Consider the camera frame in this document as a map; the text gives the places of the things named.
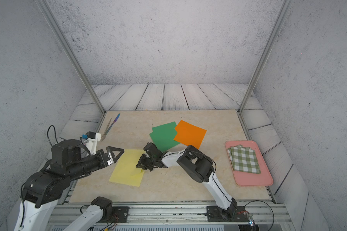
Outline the yellow paper sheet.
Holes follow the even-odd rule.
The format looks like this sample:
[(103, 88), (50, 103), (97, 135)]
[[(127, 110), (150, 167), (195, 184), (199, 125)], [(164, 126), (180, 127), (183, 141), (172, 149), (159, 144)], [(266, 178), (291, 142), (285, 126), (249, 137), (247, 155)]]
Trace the yellow paper sheet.
[(141, 173), (144, 173), (145, 171), (141, 168), (134, 168), (131, 173), (130, 173), (130, 176), (135, 176), (135, 175), (138, 175), (138, 174), (141, 174)]
[(124, 154), (118, 159), (109, 182), (139, 187), (144, 173), (135, 176), (130, 176), (130, 173), (136, 168), (143, 153), (143, 150), (125, 150)]

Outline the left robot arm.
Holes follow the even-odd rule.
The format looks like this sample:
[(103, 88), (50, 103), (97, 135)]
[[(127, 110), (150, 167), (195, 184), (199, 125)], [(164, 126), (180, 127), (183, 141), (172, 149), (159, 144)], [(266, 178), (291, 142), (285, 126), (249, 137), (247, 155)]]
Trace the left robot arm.
[(79, 140), (64, 140), (51, 148), (52, 159), (21, 186), (21, 205), (15, 231), (44, 231), (50, 215), (71, 182), (104, 169), (124, 154), (108, 146), (95, 154)]

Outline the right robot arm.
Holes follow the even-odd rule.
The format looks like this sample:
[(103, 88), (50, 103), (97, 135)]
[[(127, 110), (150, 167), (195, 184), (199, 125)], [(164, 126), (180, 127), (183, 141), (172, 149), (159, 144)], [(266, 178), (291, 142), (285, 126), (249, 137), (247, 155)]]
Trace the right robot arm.
[(231, 219), (241, 211), (236, 200), (219, 182), (215, 161), (194, 146), (189, 145), (182, 151), (162, 152), (154, 143), (148, 142), (144, 151), (137, 168), (152, 171), (154, 168), (180, 166), (194, 181), (205, 186), (224, 218)]

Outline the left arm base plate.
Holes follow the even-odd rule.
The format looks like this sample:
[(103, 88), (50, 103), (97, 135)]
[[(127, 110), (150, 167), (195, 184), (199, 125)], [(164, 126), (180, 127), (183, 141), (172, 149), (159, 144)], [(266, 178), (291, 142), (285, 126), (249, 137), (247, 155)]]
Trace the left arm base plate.
[(129, 209), (129, 207), (106, 207), (99, 223), (126, 223)]

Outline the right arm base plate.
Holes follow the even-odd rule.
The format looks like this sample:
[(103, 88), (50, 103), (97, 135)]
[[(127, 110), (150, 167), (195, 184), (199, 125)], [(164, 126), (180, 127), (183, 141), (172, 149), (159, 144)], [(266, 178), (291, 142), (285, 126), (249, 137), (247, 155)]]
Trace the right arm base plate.
[(205, 216), (208, 222), (248, 222), (249, 216), (244, 207), (229, 207), (222, 209), (218, 206), (207, 206)]

